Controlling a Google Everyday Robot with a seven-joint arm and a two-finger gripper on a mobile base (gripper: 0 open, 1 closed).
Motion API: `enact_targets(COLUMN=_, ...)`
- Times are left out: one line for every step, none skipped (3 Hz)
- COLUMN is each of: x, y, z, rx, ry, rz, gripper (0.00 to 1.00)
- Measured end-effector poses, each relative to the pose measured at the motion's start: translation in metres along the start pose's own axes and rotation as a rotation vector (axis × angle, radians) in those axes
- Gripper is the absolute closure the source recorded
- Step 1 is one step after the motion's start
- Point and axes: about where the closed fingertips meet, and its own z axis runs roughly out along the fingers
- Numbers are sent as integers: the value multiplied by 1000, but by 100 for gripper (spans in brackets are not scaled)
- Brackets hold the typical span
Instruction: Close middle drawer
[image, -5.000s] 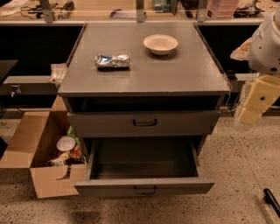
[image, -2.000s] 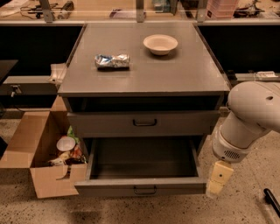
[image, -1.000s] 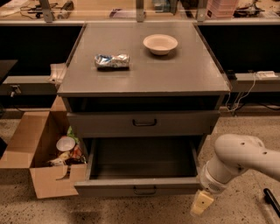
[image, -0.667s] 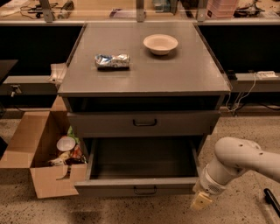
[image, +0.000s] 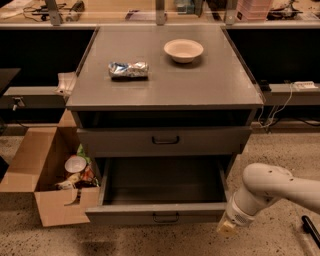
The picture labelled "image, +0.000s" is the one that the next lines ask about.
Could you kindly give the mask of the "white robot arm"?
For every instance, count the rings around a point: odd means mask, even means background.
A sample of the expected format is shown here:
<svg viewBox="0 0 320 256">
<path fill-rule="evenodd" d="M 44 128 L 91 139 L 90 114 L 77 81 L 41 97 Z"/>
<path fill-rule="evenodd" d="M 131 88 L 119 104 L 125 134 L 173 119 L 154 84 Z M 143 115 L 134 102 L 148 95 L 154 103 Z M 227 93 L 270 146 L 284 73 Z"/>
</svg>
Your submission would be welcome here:
<svg viewBox="0 0 320 256">
<path fill-rule="evenodd" d="M 294 177 L 283 167 L 263 163 L 248 165 L 240 188 L 229 198 L 217 232 L 225 237 L 237 227 L 248 227 L 263 209 L 286 199 L 320 213 L 320 182 Z"/>
</svg>

